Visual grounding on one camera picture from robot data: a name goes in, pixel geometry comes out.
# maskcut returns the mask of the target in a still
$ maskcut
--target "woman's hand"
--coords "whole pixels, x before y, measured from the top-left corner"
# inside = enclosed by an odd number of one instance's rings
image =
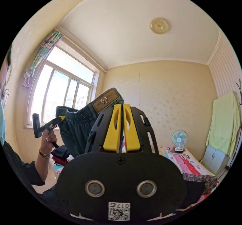
[[[40,152],[43,154],[50,155],[53,144],[51,142],[57,142],[57,138],[55,135],[55,132],[52,130],[50,133],[47,129],[43,132],[43,136],[41,139],[41,146],[40,146]]]

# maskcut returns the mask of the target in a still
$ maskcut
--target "white fan base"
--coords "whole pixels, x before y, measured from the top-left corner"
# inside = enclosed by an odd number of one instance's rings
[[[183,147],[176,147],[175,148],[175,152],[177,152],[177,153],[182,153],[183,151],[184,151]]]

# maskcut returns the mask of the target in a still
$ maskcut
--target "dark sleeve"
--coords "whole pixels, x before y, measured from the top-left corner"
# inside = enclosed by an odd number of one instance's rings
[[[3,148],[8,159],[11,159],[14,165],[19,165],[21,167],[22,172],[25,174],[31,185],[42,186],[45,184],[35,168],[35,161],[30,164],[24,163],[7,142],[4,142]]]

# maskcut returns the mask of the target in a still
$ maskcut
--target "face mask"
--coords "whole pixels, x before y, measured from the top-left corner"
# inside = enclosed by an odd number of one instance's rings
[[[3,112],[3,105],[0,103],[0,142],[4,145],[5,141],[5,118]]]

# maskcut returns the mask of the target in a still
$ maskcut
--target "woman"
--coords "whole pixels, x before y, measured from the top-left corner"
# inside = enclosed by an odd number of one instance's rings
[[[5,119],[4,119],[4,107],[6,105],[5,97],[4,97],[4,89],[6,85],[6,76],[7,72],[11,65],[11,47],[7,53],[6,58],[4,59],[3,65],[0,70],[0,96],[1,96],[1,104],[0,104],[0,142],[3,147],[6,155],[11,159],[15,159],[15,163],[21,167],[21,171],[23,175],[27,178],[31,185],[44,185],[45,180],[48,174],[49,168],[49,159],[45,159],[43,156],[47,154],[50,156],[50,153],[53,149],[53,145],[51,142],[56,142],[57,138],[52,130],[50,133],[48,130],[45,130],[42,136],[41,145],[39,149],[39,153],[36,159],[36,162],[31,162],[30,164],[24,163],[21,161],[20,157],[13,151],[11,146],[5,141]]]
[[[83,224],[82,219],[74,218],[64,209],[58,202],[55,195],[55,186],[49,190],[43,192],[43,194],[38,194],[32,185],[44,185],[47,178],[48,169],[49,169],[49,158],[45,159],[43,156],[50,156],[50,153],[53,149],[51,142],[56,142],[57,138],[52,130],[50,133],[48,130],[45,130],[42,136],[41,145],[39,153],[36,159],[36,162],[33,161],[30,164],[24,163],[20,157],[13,151],[11,146],[5,141],[5,118],[4,118],[4,107],[6,105],[4,92],[7,73],[11,67],[11,49],[10,46],[8,53],[4,59],[3,65],[0,69],[0,143],[4,150],[4,153],[7,157],[7,160],[22,182],[22,184],[28,189],[28,191],[37,198],[42,204],[46,207],[57,213],[58,215],[67,218],[70,221],[73,221],[78,224]]]

